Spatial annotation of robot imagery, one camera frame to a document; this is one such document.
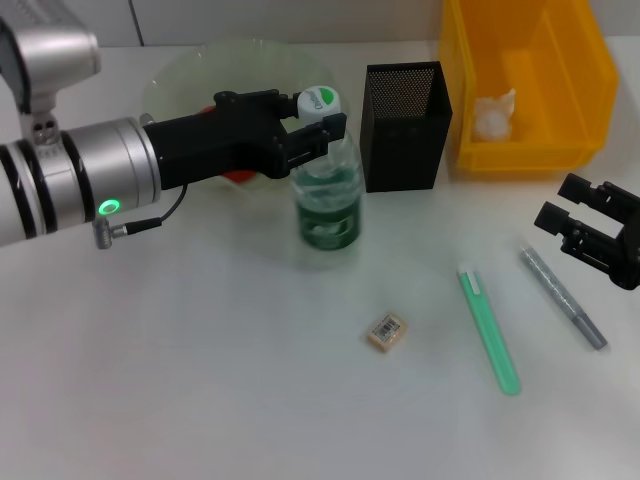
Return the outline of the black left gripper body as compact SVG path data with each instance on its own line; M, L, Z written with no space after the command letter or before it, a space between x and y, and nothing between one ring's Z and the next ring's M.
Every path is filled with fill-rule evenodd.
M271 179L289 174L282 151L287 134L283 120L238 95L219 92L210 111L144 127L163 190L236 170L257 172Z

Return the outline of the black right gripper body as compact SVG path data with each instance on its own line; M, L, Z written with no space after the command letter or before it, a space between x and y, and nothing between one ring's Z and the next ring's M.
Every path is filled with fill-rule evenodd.
M631 217L615 241L617 253L609 265L609 278L622 289L635 289L640 286L640 217Z

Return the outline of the green label water bottle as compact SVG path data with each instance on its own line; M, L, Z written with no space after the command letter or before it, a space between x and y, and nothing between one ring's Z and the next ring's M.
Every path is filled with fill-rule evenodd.
M323 251L353 244L361 232L363 179L350 134L328 145L328 153L291 173L302 240Z

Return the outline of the white paper ball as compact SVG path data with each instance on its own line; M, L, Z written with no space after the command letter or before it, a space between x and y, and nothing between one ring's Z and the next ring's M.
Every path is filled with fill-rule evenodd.
M509 140L515 103L515 89L500 97L477 98L474 105L473 138L482 142Z

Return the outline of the green pen with white cap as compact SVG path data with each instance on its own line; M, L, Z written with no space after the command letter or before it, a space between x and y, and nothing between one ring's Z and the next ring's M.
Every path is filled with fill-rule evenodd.
M462 264L458 278L500 390L519 395L521 382L478 271Z

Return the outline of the beige eraser with barcode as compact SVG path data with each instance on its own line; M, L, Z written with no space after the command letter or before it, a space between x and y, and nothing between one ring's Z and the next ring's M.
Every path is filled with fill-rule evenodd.
M366 340L379 351L388 352L408 329L407 323L393 313L387 313L374 323L366 333Z

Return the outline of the black mesh pen holder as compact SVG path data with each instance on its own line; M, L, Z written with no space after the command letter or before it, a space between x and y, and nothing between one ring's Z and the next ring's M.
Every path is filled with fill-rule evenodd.
M438 61L369 65L359 141L366 191L433 188L452 116Z

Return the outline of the translucent green fruit plate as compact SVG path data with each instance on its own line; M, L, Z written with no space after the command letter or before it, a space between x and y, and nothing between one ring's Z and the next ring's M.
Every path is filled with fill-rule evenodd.
M143 104L155 123L210 111L219 92L277 89L289 96L300 92L299 117L282 121L291 133L343 113L322 112L306 119L302 112L307 90L333 83L326 67L296 47L275 41L232 39L196 47L165 66L146 87Z

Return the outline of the grey glitter pen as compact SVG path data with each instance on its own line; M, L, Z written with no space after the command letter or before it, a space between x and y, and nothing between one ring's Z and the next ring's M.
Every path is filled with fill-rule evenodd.
M522 247L519 258L590 346L596 351L607 347L606 338L537 251L531 246Z

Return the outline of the yellow plastic bin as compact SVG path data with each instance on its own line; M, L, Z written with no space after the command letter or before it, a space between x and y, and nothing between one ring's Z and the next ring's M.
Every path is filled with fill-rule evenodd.
M460 170L569 171L604 147L618 73L589 0L444 0L439 61ZM481 140L477 100L509 92L509 138Z

